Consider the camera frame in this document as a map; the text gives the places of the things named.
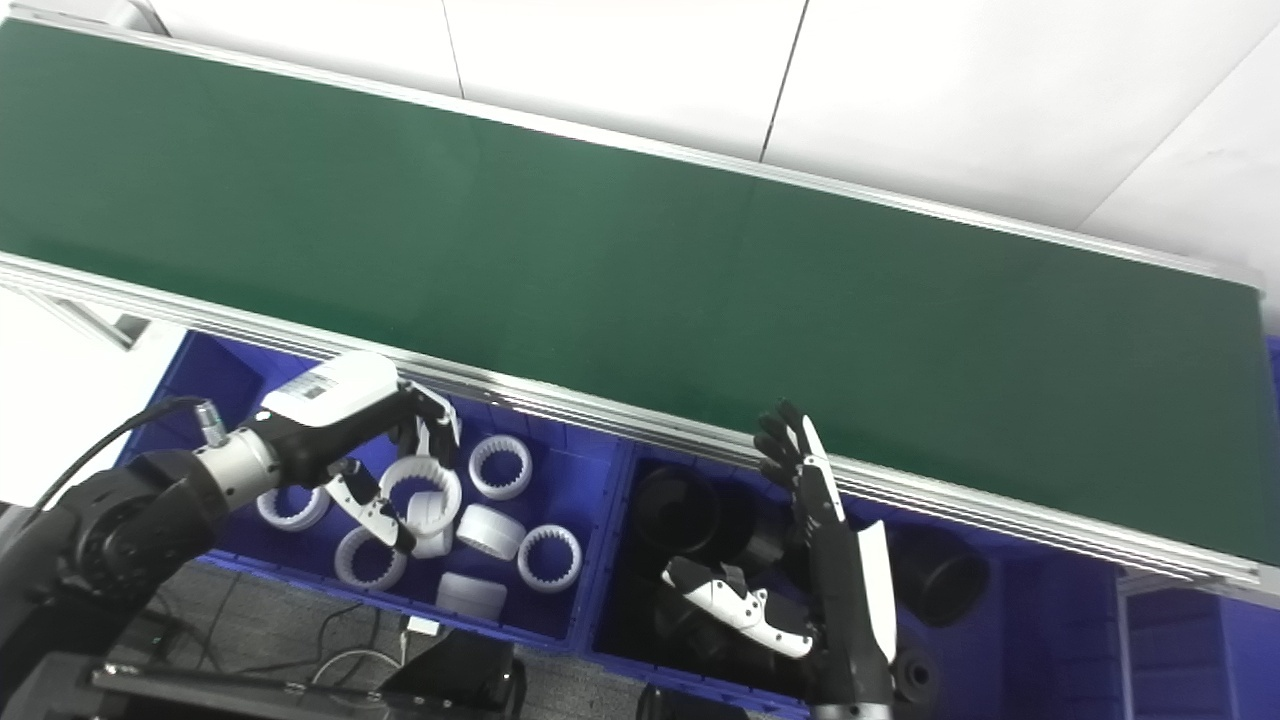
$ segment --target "blue plastic crate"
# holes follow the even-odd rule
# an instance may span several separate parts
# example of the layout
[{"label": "blue plastic crate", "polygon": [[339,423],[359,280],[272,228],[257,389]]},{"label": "blue plastic crate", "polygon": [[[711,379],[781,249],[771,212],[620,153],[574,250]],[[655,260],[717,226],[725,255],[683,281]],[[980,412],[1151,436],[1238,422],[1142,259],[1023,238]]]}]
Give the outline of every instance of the blue plastic crate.
[{"label": "blue plastic crate", "polygon": [[[170,395],[210,397],[218,404],[228,425],[234,425],[259,406],[268,391],[314,365],[314,361],[292,355],[188,333],[156,389],[156,398]],[[338,542],[356,523],[337,507],[330,507],[320,523],[302,533],[278,530],[259,516],[256,506],[242,507],[228,519],[216,550],[205,560],[344,600],[431,618],[490,637],[559,651],[573,647],[577,619],[595,582],[604,525],[613,507],[614,484],[609,482],[609,473],[622,441],[503,407],[452,400],[462,419],[462,462],[458,474],[463,487],[463,507],[483,502],[520,520],[529,529],[544,523],[570,529],[584,551],[581,575],[570,589],[556,594],[538,593],[520,579],[515,561],[503,562],[461,542],[456,542],[453,551],[445,557],[411,559],[404,578],[387,592],[346,585],[334,575],[333,555]],[[465,468],[465,460],[476,443],[497,433],[515,434],[524,439],[534,459],[534,477],[527,489],[520,497],[502,502],[484,498],[475,489]],[[163,423],[134,432],[122,454],[122,461],[146,450],[195,448],[201,443],[195,420],[175,414]],[[378,438],[353,455],[378,474],[394,460],[394,447],[385,438]],[[412,492],[428,487],[425,482],[421,487],[412,480],[402,483],[396,488],[393,501],[403,502]],[[291,488],[282,502],[297,507],[305,502],[306,496],[305,491]],[[374,543],[357,552],[357,575],[376,575],[380,566],[369,573],[361,573],[361,568],[385,562],[385,552]],[[504,584],[508,596],[500,623],[435,607],[433,602],[436,587],[445,571]]]},{"label": "blue plastic crate", "polygon": [[1128,602],[1134,720],[1280,715],[1280,612],[1192,589]]},{"label": "blue plastic crate", "polygon": [[[710,480],[746,483],[764,497],[786,503],[786,493],[759,474],[650,446],[635,446],[620,457],[625,468],[609,530],[603,577],[612,577],[627,532],[631,484],[657,465],[692,466]],[[1124,716],[1114,566],[998,533],[867,501],[846,498],[851,512],[899,523],[945,525],[991,561],[988,589],[957,624],[933,629],[899,611],[904,629],[919,637],[940,669],[938,720],[1039,719],[1120,720]],[[806,717],[800,700],[667,667],[652,659],[611,652],[608,583],[591,598],[590,632],[580,651],[614,673],[713,701],[783,717]],[[785,587],[773,587],[787,592]]]}]

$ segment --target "gray carpet floor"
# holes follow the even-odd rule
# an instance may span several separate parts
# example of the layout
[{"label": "gray carpet floor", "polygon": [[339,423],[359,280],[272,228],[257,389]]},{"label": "gray carpet floor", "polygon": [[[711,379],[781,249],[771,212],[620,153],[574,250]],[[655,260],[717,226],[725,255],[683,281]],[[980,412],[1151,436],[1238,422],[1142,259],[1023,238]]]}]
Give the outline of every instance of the gray carpet floor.
[{"label": "gray carpet floor", "polygon": [[[180,619],[192,630],[170,646],[172,665],[292,682],[307,682],[316,671],[317,632],[326,618],[332,616],[319,643],[319,656],[324,659],[355,647],[374,647],[398,659],[407,623],[407,618],[396,612],[344,603],[202,562],[183,568],[161,588],[151,609]],[[433,643],[426,635],[410,638],[410,657]],[[529,679],[522,717],[595,720],[635,715],[643,684],[575,657],[525,647],[517,648],[517,656],[524,660]],[[146,660],[140,651],[125,647],[118,647],[113,659]],[[371,689],[393,671],[389,665],[365,660],[344,678],[353,665],[355,659],[340,661],[325,674],[324,682]]]}]

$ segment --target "white cylindrical part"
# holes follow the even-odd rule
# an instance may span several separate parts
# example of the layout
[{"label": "white cylindrical part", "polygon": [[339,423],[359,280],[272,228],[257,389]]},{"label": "white cylindrical part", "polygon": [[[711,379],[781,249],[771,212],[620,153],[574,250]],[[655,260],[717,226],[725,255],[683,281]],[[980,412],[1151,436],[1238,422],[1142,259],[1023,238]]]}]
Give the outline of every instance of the white cylindrical part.
[{"label": "white cylindrical part", "polygon": [[[563,574],[557,578],[538,578],[534,575],[529,568],[529,553],[539,542],[562,542],[568,546],[571,560],[568,569]],[[525,580],[525,584],[535,591],[545,593],[561,592],[572,585],[573,580],[577,580],[579,573],[582,571],[582,547],[577,543],[573,533],[564,528],[559,525],[539,525],[530,530],[520,543],[516,568],[520,570],[520,578]]]},{"label": "white cylindrical part", "polygon": [[257,514],[262,516],[273,528],[287,533],[301,533],[315,525],[329,510],[329,493],[324,488],[312,488],[307,505],[293,515],[280,515],[276,501],[280,497],[279,489],[269,489],[257,496]]},{"label": "white cylindrical part", "polygon": [[511,560],[525,539],[525,527],[484,505],[468,505],[458,523],[457,538],[485,555]]},{"label": "white cylindrical part", "polygon": [[413,557],[425,560],[428,557],[440,557],[453,550],[453,524],[444,525],[444,529],[424,536],[421,528],[433,525],[433,520],[444,514],[445,500],[443,492],[420,492],[408,500],[408,511],[404,512],[404,527],[413,533],[417,544],[413,546]]},{"label": "white cylindrical part", "polygon": [[[520,471],[512,482],[495,486],[484,478],[484,461],[498,452],[511,452],[520,459]],[[471,451],[471,460],[467,461],[467,471],[471,473],[471,482],[475,483],[480,495],[489,500],[511,500],[525,492],[529,479],[534,477],[534,461],[529,455],[529,447],[511,436],[493,436],[485,438]]]},{"label": "white cylindrical part", "polygon": [[442,610],[494,621],[502,616],[506,602],[506,585],[457,573],[440,577],[440,589],[435,593],[435,605]]},{"label": "white cylindrical part", "polygon": [[347,533],[347,537],[342,538],[342,542],[338,543],[338,552],[333,556],[333,570],[338,575],[338,579],[348,585],[366,591],[389,589],[404,575],[404,566],[408,564],[408,560],[403,552],[388,547],[387,552],[390,552],[392,557],[387,565],[387,571],[372,580],[361,580],[356,577],[356,551],[369,541],[378,542],[378,538],[364,527]]},{"label": "white cylindrical part", "polygon": [[392,488],[408,478],[421,478],[444,493],[444,510],[420,524],[415,533],[430,537],[444,530],[445,525],[453,523],[453,519],[458,516],[458,510],[462,507],[462,480],[458,479],[458,474],[445,469],[434,457],[426,455],[401,457],[392,462],[378,483],[383,497],[390,497]]}]

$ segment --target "green conveyor belt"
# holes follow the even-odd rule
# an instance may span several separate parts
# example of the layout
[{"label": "green conveyor belt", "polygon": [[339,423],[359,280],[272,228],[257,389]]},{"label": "green conveyor belt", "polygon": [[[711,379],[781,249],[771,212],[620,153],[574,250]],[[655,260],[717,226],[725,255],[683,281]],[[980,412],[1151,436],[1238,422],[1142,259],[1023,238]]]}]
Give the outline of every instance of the green conveyor belt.
[{"label": "green conveyor belt", "polygon": [[0,251],[1280,562],[1221,279],[17,20]]}]

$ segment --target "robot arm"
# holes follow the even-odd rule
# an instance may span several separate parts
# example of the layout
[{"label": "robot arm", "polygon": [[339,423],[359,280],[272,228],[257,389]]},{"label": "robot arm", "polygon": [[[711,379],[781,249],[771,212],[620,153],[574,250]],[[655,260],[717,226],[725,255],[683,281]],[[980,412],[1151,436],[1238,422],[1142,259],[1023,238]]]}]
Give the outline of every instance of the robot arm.
[{"label": "robot arm", "polygon": [[294,378],[230,433],[207,411],[201,424],[209,445],[90,477],[0,556],[0,708],[46,653],[106,652],[161,583],[214,546],[232,510],[273,488],[329,482],[332,466],[383,433],[451,468],[460,438],[447,400],[371,352]]},{"label": "robot arm", "polygon": [[782,596],[748,591],[735,569],[717,574],[676,557],[663,579],[694,605],[745,637],[813,670],[812,716],[888,720],[897,618],[882,523],[854,532],[845,518],[827,452],[813,421],[782,401],[760,419],[760,471],[791,492],[796,523],[809,546],[814,612]]}]

